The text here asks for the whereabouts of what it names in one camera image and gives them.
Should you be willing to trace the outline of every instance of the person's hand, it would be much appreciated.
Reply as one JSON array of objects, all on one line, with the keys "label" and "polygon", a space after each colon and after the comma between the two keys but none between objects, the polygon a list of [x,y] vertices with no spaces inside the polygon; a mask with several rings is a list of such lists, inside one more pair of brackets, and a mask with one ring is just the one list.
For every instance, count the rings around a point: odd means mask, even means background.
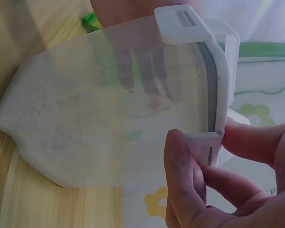
[{"label": "person's hand", "polygon": [[[172,130],[164,151],[168,228],[285,228],[285,124],[258,128],[228,120],[223,145],[239,157],[272,167],[277,196],[242,175],[198,165],[185,135]],[[206,185],[237,210],[227,214],[206,206]]]},{"label": "person's hand", "polygon": [[106,28],[125,21],[147,17],[162,6],[189,4],[199,12],[197,0],[90,0],[100,24]]},{"label": "person's hand", "polygon": [[142,86],[149,99],[149,109],[159,108],[158,88],[162,85],[164,96],[172,101],[164,64],[163,44],[158,34],[154,9],[161,6],[189,4],[199,11],[197,0],[91,0],[95,14],[104,27],[103,33],[113,46],[121,86],[128,93],[135,91],[133,50],[140,70]]}]

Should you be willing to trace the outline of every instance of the green object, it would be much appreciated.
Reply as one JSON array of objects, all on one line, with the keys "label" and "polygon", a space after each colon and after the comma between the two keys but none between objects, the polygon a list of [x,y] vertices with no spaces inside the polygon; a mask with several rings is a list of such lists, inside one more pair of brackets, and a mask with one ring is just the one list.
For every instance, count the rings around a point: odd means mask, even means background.
[{"label": "green object", "polygon": [[276,123],[270,116],[270,109],[264,104],[243,104],[236,112],[246,116],[257,115],[260,117],[261,122],[259,126],[274,126]]},{"label": "green object", "polygon": [[[219,45],[225,50],[225,43],[220,43]],[[238,57],[285,57],[285,43],[241,43]]]},{"label": "green object", "polygon": [[102,28],[94,12],[82,18],[82,26],[85,28],[87,33],[94,32]]},{"label": "green object", "polygon": [[136,141],[138,140],[143,134],[142,130],[131,131],[127,134],[127,141]]}]

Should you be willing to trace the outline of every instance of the white plastic frame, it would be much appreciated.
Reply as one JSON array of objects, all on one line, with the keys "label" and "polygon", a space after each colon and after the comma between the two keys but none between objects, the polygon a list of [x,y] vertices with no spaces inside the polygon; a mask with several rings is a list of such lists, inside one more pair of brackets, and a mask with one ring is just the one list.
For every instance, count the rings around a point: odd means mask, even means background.
[{"label": "white plastic frame", "polygon": [[[218,74],[217,114],[215,132],[187,134],[190,143],[197,151],[201,147],[212,147],[210,162],[199,157],[199,162],[217,166],[224,129],[227,121],[228,106],[234,99],[235,77],[238,63],[239,36],[225,22],[202,20],[190,5],[159,7],[154,10],[162,41],[177,45],[204,42],[212,54]],[[225,52],[215,41],[214,34],[226,35]]]}]

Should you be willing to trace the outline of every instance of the green flower print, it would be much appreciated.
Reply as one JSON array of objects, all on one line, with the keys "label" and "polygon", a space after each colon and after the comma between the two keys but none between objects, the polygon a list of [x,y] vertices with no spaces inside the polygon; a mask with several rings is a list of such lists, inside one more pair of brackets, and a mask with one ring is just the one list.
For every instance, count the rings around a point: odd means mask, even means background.
[{"label": "green flower print", "polygon": [[135,130],[127,133],[126,140],[127,141],[136,141],[143,134],[142,130]]},{"label": "green flower print", "polygon": [[261,119],[259,126],[274,126],[276,124],[273,118],[270,117],[270,109],[264,104],[243,104],[241,108],[236,111],[247,118],[251,115],[259,116]]}]

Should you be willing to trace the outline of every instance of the wood grain surface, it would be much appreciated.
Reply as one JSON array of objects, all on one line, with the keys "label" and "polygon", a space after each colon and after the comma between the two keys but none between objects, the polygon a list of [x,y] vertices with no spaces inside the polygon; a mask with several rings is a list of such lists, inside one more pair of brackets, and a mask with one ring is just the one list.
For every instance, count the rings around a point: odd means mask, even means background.
[{"label": "wood grain surface", "polygon": [[[0,98],[19,64],[83,35],[86,0],[0,0]],[[120,228],[123,188],[65,189],[23,161],[0,132],[0,228]]]}]

